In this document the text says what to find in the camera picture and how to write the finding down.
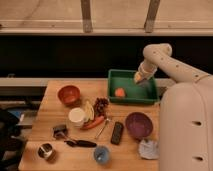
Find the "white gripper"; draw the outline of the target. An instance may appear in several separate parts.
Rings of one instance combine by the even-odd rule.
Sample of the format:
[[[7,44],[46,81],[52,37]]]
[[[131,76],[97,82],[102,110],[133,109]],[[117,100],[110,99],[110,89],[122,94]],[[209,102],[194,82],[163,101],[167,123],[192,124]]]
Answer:
[[[138,67],[138,72],[134,74],[134,82],[136,84],[141,83],[144,79],[149,80],[157,71],[157,67],[149,62],[144,60]]]

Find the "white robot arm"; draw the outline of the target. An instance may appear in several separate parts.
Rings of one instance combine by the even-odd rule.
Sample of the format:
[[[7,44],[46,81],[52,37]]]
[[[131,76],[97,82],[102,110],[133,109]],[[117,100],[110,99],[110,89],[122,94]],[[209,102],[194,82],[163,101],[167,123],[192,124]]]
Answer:
[[[162,70],[175,84],[159,111],[159,171],[213,171],[213,75],[172,57],[168,43],[150,44],[136,83]]]

